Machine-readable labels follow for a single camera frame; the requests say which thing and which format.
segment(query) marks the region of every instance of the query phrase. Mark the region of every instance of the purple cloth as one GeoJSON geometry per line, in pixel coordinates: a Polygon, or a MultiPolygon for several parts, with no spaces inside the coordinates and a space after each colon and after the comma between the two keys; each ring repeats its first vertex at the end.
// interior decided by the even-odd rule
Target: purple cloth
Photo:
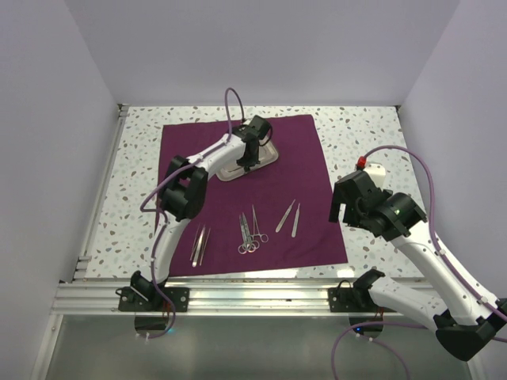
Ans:
{"type": "MultiPolygon", "coordinates": [[[[310,115],[269,119],[278,160],[230,182],[208,182],[201,213],[185,229],[170,266],[171,276],[196,276],[300,268],[347,262],[338,224],[328,222],[331,186],[324,154],[310,115]],[[275,228],[295,199],[282,230],[275,228]],[[291,237],[295,210],[301,203],[296,237],[291,237]],[[252,204],[261,232],[269,241],[254,253],[240,255],[239,215],[244,212],[252,231],[252,204]],[[202,266],[189,260],[197,226],[212,231],[202,266]]],[[[162,132],[158,182],[173,156],[198,153],[227,131],[227,122],[166,125],[162,132]]]]}

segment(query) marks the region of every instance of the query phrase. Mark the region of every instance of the scissor handle ring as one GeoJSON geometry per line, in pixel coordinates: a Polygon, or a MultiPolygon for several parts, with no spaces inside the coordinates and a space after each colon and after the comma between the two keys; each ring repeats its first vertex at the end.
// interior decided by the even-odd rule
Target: scissor handle ring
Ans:
{"type": "Polygon", "coordinates": [[[239,252],[240,255],[244,255],[245,253],[249,252],[249,250],[245,248],[244,244],[241,244],[238,247],[238,252],[239,252]]]}

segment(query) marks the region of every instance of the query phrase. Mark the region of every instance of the stainless steel tray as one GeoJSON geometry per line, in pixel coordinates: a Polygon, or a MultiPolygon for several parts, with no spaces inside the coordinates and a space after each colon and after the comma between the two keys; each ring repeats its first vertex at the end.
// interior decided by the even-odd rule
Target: stainless steel tray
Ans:
{"type": "MultiPolygon", "coordinates": [[[[273,141],[268,142],[265,146],[261,146],[259,148],[259,161],[261,163],[254,166],[250,171],[253,172],[254,170],[259,170],[260,168],[273,163],[278,159],[279,156],[280,155],[278,154],[278,150],[273,145],[273,141]]],[[[246,173],[242,167],[236,165],[235,162],[232,162],[231,164],[226,165],[223,169],[221,169],[216,174],[216,176],[219,178],[219,180],[228,182],[244,176],[245,174],[246,173]]]]}

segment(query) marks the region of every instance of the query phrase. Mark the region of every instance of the forceps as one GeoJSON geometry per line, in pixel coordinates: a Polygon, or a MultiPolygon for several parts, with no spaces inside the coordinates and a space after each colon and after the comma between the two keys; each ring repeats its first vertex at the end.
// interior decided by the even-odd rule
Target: forceps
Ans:
{"type": "Polygon", "coordinates": [[[244,255],[247,252],[249,253],[255,252],[261,246],[261,243],[254,240],[250,236],[250,229],[248,227],[248,222],[246,221],[245,214],[239,215],[239,226],[241,228],[241,236],[243,238],[243,244],[241,244],[238,247],[238,252],[242,255],[244,255]]]}
{"type": "Polygon", "coordinates": [[[257,216],[255,215],[255,207],[253,205],[252,205],[252,216],[253,216],[253,233],[250,236],[252,238],[255,238],[257,236],[259,237],[259,239],[261,239],[261,242],[267,243],[269,237],[267,234],[261,234],[261,231],[259,230],[259,224],[257,223],[257,216]]]}

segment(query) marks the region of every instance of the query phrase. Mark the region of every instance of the white enclosure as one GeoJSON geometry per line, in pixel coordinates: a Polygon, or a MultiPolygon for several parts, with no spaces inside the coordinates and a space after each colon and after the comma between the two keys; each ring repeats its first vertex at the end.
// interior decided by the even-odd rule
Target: white enclosure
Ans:
{"type": "MultiPolygon", "coordinates": [[[[0,378],[29,378],[72,278],[117,104],[222,105],[228,86],[248,105],[401,105],[439,235],[507,297],[504,1],[6,0],[0,25],[0,378]]],[[[500,344],[479,358],[507,378],[500,344]]]]}

